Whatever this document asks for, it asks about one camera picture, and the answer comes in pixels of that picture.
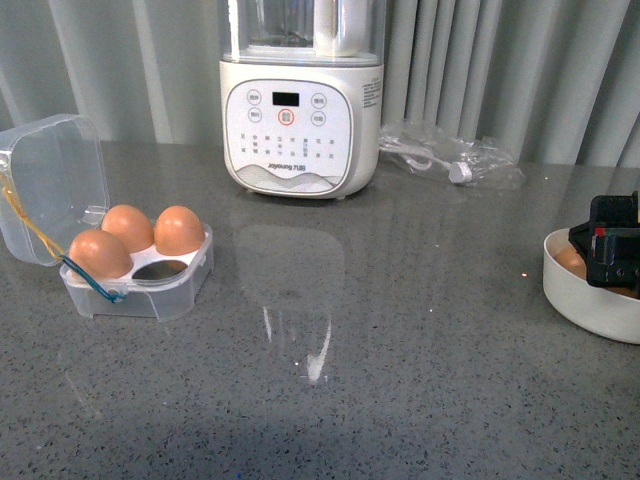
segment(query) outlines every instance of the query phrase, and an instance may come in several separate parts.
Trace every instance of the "yellow string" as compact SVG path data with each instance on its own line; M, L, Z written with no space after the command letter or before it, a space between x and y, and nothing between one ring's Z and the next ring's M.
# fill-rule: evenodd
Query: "yellow string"
M47 251L51 256L55 259L59 259L62 255L64 255L65 251L58 245L54 240L49 238L42 230L40 230L33 221L29 218L27 213L24 211L22 204L20 203L20 197L18 197L17 192L12 189L11 182L9 179L0 172L0 180L2 180L2 194L9 202L9 205L13 208L13 211L16 212L16 215L22 220L27 227L29 227L42 241Z

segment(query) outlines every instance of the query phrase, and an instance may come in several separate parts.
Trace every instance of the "egg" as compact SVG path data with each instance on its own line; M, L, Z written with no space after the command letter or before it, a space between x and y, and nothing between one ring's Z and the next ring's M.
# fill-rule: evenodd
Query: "egg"
M587 278L587 265L573 245L568 245L554 257L566 270L585 280Z
M609 287L607 288L610 292L617 293L618 295L624 295L629 298L638 298L636 292L632 288L627 287Z
M204 227L200 218L187 207L169 207L156 221L156 250L162 255L176 256L195 252L202 246L204 239Z
M133 260L120 239L104 230L85 230L73 239L69 257L94 278L120 278Z
M151 221L131 205L117 205L111 208L102 220L102 230L119 238L129 253L140 252L153 245Z

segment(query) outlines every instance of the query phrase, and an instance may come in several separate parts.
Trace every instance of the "control panel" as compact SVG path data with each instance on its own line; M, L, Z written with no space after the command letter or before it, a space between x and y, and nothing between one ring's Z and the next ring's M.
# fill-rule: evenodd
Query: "control panel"
M335 88L299 80L250 80L226 104L227 154L248 185L274 192L329 192L351 161L353 119Z

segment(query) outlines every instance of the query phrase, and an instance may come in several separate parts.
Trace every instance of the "white curtain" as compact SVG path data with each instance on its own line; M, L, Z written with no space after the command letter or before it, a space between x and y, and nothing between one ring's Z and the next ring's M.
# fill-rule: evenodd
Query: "white curtain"
M220 144L220 1L0 0L0 129L81 113L103 140ZM384 121L640 166L639 0L387 4Z
M522 161L640 166L640 2L395 0L384 121Z

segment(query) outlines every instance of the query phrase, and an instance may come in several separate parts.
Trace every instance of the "curtain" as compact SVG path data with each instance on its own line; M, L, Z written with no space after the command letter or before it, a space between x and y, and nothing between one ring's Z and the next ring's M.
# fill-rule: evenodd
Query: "curtain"
M219 3L2 0L0 129L80 113L103 140L221 144ZM521 161L640 166L640 1L387 7L383 121L494 137Z
M521 161L640 166L640 2L395 0L383 121Z

